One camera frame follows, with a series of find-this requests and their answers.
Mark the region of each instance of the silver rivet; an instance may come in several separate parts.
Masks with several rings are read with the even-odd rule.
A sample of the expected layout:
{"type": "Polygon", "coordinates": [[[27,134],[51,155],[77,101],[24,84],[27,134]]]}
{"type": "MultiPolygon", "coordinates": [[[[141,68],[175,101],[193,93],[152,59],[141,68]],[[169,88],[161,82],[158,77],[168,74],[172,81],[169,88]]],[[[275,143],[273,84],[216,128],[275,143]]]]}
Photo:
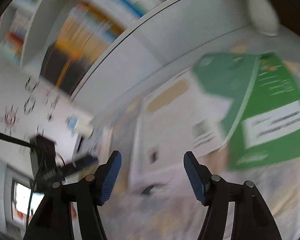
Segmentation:
{"type": "Polygon", "coordinates": [[[219,181],[221,178],[220,178],[219,175],[212,175],[211,179],[214,180],[214,181],[219,181]]]}
{"type": "Polygon", "coordinates": [[[93,181],[94,180],[94,176],[92,174],[86,176],[86,181],[93,181]]]}
{"type": "Polygon", "coordinates": [[[53,188],[58,188],[60,186],[60,182],[56,181],[52,184],[53,188]]]}
{"type": "Polygon", "coordinates": [[[253,182],[250,181],[250,180],[247,180],[247,181],[246,181],[246,185],[247,185],[248,187],[253,187],[253,186],[254,186],[253,182]]]}

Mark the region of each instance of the white label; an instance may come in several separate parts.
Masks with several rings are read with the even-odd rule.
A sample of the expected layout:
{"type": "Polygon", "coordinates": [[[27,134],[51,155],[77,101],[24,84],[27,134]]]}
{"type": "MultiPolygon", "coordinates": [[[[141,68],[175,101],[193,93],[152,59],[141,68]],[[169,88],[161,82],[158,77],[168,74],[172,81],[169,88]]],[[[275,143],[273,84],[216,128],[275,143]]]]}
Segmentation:
{"type": "Polygon", "coordinates": [[[243,121],[246,148],[270,142],[300,129],[300,100],[243,121]]]}

